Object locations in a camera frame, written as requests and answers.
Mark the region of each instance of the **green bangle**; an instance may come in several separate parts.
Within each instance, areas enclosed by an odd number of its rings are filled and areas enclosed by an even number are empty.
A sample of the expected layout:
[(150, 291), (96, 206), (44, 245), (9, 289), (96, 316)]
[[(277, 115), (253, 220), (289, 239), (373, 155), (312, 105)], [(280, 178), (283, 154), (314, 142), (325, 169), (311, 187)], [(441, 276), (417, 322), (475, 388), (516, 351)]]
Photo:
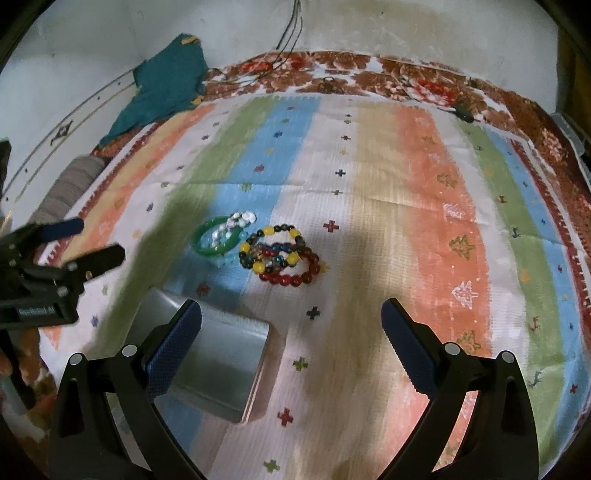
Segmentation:
[(193, 250), (195, 250), (199, 255), (204, 257), (214, 257), (215, 255), (224, 255), (225, 253), (229, 252), (232, 248), (237, 246), (238, 242), (240, 241), (240, 234), (242, 233), (242, 228), (236, 225), (232, 229), (232, 236), (228, 238), (224, 243), (220, 243), (217, 247), (201, 247), (201, 237), (205, 235), (208, 230), (211, 230), (216, 225), (221, 225), (222, 223), (226, 223), (229, 217), (215, 217), (208, 222), (205, 222), (203, 225), (198, 227), (195, 232), (193, 232)]

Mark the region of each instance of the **white wall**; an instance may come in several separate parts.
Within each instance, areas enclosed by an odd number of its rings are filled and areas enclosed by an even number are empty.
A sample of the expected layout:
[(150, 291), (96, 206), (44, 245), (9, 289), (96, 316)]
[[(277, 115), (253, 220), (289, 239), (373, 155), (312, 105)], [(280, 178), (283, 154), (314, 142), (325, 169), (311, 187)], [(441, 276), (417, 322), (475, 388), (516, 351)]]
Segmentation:
[(141, 62), (130, 25), (125, 0), (57, 0), (26, 33), (0, 73), (7, 182), (71, 110)]
[[(142, 56), (178, 33), (202, 39), (209, 66), (268, 51), (292, 0), (127, 0)], [(554, 112), (558, 29), (534, 0), (301, 0), (298, 49), (435, 60)]]

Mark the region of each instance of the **red cross pattern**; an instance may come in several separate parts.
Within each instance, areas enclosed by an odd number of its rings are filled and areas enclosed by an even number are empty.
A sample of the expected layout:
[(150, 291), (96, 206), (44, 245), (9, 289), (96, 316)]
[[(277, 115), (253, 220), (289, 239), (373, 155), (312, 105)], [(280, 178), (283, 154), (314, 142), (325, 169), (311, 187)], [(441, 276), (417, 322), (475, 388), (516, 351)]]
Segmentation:
[(202, 281), (199, 285), (197, 285), (197, 290), (195, 290), (195, 293), (200, 297), (203, 297), (204, 295), (207, 295), (211, 289), (212, 288), (209, 285)]
[(329, 231), (329, 233), (333, 233), (335, 230), (339, 229), (339, 225), (335, 224), (334, 220), (331, 220), (330, 222), (325, 223), (323, 226), (324, 226), (324, 228), (326, 228)]
[(293, 423), (294, 417), (290, 415), (290, 409), (284, 408), (283, 413), (277, 412), (277, 418), (281, 420), (281, 426), (287, 427), (288, 423)]

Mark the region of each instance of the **blue gripper pad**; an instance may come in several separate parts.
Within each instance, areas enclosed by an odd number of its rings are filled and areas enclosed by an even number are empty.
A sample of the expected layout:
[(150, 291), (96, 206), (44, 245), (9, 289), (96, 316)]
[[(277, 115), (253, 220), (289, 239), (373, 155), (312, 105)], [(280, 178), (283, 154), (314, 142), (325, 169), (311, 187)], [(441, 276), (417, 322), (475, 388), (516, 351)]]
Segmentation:
[(187, 300), (168, 324), (164, 340), (146, 363), (146, 396), (154, 401), (165, 394), (177, 374), (178, 368), (201, 330), (201, 308), (194, 300)]
[(414, 389), (432, 400), (437, 394), (437, 364), (421, 341), (424, 339), (417, 334), (428, 330), (437, 339), (433, 331), (426, 325), (413, 322), (396, 299), (387, 300), (382, 305), (382, 328)]
[(84, 220), (73, 218), (64, 222), (41, 225), (39, 236), (41, 237), (41, 241), (47, 244), (60, 238), (78, 235), (82, 230), (84, 230)]

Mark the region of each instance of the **teal cloth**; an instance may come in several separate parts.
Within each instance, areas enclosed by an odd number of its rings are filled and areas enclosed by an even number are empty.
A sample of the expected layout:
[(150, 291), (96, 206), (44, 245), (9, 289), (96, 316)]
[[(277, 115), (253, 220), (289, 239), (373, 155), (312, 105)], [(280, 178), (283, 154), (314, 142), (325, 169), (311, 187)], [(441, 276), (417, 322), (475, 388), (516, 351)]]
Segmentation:
[(143, 61), (134, 70), (138, 93), (111, 126), (99, 145), (104, 146), (135, 127), (166, 120), (176, 113), (194, 108), (191, 101), (205, 93), (203, 80), (207, 64), (199, 40), (183, 45), (180, 34), (164, 50)]

